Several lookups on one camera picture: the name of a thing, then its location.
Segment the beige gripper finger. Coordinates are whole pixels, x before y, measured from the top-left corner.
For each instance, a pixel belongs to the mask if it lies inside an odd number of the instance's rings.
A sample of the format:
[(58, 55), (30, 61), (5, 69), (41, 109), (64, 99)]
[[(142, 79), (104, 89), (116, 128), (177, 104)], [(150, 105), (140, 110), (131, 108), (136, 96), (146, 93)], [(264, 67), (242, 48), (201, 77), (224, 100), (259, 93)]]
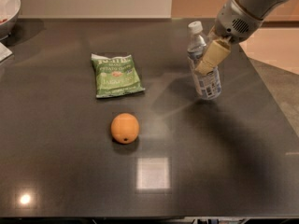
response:
[(229, 54), (231, 53), (231, 44), (226, 40), (219, 38), (208, 44), (203, 57), (195, 67), (195, 71), (203, 76), (212, 72)]
[(216, 28), (212, 27), (207, 34), (208, 42), (211, 43), (212, 41), (218, 40), (220, 37), (216, 33)]

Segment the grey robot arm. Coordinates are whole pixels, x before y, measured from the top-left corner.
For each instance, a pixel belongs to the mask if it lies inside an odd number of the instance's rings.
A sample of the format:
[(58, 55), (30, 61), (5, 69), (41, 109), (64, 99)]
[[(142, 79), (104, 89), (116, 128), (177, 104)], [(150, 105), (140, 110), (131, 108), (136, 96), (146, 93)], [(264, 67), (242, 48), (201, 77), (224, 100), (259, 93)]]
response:
[(287, 1), (228, 0), (208, 34), (210, 41), (195, 72), (203, 76), (212, 72), (230, 54), (233, 44), (247, 40), (276, 7)]

